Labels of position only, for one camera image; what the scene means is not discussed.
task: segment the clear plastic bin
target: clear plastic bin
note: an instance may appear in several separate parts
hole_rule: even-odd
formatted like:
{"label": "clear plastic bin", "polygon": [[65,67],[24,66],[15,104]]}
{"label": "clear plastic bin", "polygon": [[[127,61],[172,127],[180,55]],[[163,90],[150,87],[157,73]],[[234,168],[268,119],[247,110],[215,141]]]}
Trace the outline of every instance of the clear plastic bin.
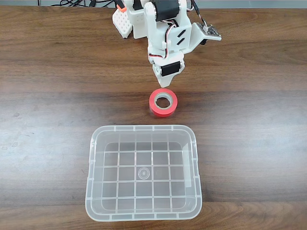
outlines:
{"label": "clear plastic bin", "polygon": [[92,136],[85,207],[96,221],[191,219],[201,210],[187,126],[103,126]]}

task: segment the grid pattern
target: grid pattern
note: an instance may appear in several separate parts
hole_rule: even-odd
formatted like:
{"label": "grid pattern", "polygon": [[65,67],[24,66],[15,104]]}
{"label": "grid pattern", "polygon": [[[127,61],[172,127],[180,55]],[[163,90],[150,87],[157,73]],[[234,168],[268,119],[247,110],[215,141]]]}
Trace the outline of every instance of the grid pattern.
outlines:
{"label": "grid pattern", "polygon": [[96,152],[94,185],[104,209],[114,213],[172,212],[186,203],[183,151],[176,142],[110,143]]}

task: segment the robotic arm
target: robotic arm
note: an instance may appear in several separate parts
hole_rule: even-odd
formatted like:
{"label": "robotic arm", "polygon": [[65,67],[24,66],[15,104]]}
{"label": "robotic arm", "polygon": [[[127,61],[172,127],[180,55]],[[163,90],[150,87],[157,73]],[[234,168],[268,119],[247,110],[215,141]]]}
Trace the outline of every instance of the robotic arm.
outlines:
{"label": "robotic arm", "polygon": [[[199,14],[194,0],[124,0],[119,2],[113,23],[124,38],[148,38],[148,59],[161,85],[167,87],[185,67],[184,54],[207,40],[222,38]],[[195,9],[202,23],[191,24],[187,11]]]}

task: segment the red tape roll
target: red tape roll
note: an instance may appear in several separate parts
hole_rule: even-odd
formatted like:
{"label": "red tape roll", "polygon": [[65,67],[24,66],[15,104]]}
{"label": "red tape roll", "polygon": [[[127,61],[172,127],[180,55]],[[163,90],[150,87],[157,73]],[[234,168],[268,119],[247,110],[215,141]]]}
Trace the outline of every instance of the red tape roll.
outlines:
{"label": "red tape roll", "polygon": [[[157,105],[156,101],[159,98],[166,98],[169,101],[169,106],[167,108],[161,108]],[[169,89],[157,89],[149,97],[149,108],[153,114],[158,117],[168,117],[171,116],[178,104],[178,100],[173,91]]]}

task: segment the wood grain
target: wood grain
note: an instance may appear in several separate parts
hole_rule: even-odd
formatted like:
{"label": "wood grain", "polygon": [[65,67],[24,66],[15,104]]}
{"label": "wood grain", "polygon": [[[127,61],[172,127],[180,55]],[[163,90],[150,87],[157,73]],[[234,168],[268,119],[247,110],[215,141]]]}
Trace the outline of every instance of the wood grain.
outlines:
{"label": "wood grain", "polygon": [[[223,39],[186,55],[166,119],[148,109],[147,40],[122,39],[112,13],[0,7],[0,229],[307,229],[307,10],[202,10]],[[114,124],[194,130],[195,219],[87,216],[90,136]]]}

